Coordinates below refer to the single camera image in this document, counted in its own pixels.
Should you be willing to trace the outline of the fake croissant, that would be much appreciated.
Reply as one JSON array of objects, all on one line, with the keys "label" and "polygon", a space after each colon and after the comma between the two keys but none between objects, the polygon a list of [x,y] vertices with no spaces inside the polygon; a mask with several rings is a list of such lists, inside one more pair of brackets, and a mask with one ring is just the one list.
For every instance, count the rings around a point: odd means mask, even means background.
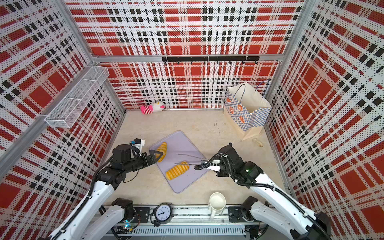
[{"label": "fake croissant", "polygon": [[159,158],[158,160],[158,163],[162,162],[163,159],[165,158],[166,154],[167,154],[167,148],[168,148],[168,145],[166,142],[163,142],[158,148],[157,148],[157,151],[158,152],[161,152],[162,154],[156,154],[156,157]]}]

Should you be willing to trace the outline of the steel tongs red handles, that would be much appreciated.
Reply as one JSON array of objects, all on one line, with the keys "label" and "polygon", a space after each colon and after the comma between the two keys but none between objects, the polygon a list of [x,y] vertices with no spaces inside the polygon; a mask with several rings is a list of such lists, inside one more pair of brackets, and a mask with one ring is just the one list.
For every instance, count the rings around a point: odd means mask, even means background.
[{"label": "steel tongs red handles", "polygon": [[192,156],[188,154],[176,154],[177,157],[181,159],[181,161],[186,161],[189,165],[196,166],[196,165],[202,165],[208,162],[207,159],[204,159],[202,157]]}]

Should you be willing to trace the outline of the ridged fake bread roll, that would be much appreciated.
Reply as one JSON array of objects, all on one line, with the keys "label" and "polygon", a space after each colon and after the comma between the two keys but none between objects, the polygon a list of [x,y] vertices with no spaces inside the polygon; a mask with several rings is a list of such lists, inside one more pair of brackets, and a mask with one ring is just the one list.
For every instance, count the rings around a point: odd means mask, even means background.
[{"label": "ridged fake bread roll", "polygon": [[168,181],[172,181],[180,177],[181,175],[185,174],[189,170],[189,168],[190,168],[189,163],[186,161],[182,161],[166,172],[166,179]]}]

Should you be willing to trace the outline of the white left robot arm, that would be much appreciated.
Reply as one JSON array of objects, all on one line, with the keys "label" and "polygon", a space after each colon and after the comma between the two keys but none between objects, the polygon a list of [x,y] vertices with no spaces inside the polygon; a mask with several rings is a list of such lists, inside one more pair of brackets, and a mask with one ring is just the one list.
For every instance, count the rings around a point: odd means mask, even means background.
[{"label": "white left robot arm", "polygon": [[48,239],[100,240],[116,224],[135,219],[138,214],[133,201],[118,198],[100,218],[92,222],[103,203],[124,182],[128,173],[149,167],[164,155],[156,150],[143,153],[142,147],[143,141],[136,139],[114,148],[113,155],[95,172],[86,196]]}]

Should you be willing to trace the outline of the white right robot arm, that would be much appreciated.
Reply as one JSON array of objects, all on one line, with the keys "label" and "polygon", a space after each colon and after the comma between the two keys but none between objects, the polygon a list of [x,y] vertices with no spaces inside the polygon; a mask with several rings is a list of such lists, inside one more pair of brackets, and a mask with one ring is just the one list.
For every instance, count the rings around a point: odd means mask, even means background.
[{"label": "white right robot arm", "polygon": [[331,219],[323,212],[315,213],[288,195],[254,162],[243,161],[231,143],[209,160],[194,166],[209,169],[218,177],[230,177],[237,185],[259,194],[269,207],[249,196],[241,206],[241,217],[257,220],[277,230],[290,240],[329,240]]}]

